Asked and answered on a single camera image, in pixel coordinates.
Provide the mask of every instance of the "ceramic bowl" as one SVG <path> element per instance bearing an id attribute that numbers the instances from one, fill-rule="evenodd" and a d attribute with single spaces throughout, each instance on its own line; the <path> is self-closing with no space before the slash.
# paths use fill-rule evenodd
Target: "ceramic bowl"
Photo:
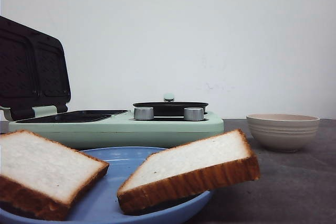
<path id="1" fill-rule="evenodd" d="M 320 119 L 288 114 L 246 116 L 254 139 L 267 149 L 295 152 L 314 140 Z"/>

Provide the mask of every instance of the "table surface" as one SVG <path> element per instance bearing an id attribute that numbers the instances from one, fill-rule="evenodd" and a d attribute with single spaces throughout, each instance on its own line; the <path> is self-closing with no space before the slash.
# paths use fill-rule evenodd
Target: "table surface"
<path id="1" fill-rule="evenodd" d="M 316 139 L 295 153 L 256 142 L 246 120 L 224 120 L 245 132 L 259 161 L 259 180 L 215 191 L 191 223 L 336 223 L 336 120 L 321 120 Z"/>

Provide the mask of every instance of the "bread slice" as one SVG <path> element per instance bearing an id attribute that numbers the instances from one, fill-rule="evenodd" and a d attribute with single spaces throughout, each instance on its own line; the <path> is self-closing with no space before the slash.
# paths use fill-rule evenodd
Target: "bread slice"
<path id="1" fill-rule="evenodd" d="M 258 160 L 234 130 L 150 155 L 117 191 L 125 214 L 218 187 L 255 180 Z"/>
<path id="2" fill-rule="evenodd" d="M 64 220 L 109 163 L 29 131 L 0 136 L 0 201 L 39 219 Z"/>

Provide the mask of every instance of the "pan lid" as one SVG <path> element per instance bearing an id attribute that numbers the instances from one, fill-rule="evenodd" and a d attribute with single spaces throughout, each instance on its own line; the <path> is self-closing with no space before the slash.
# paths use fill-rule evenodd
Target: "pan lid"
<path id="1" fill-rule="evenodd" d="M 0 16 L 0 107 L 16 121 L 35 117 L 37 106 L 66 112 L 70 97 L 60 41 Z"/>

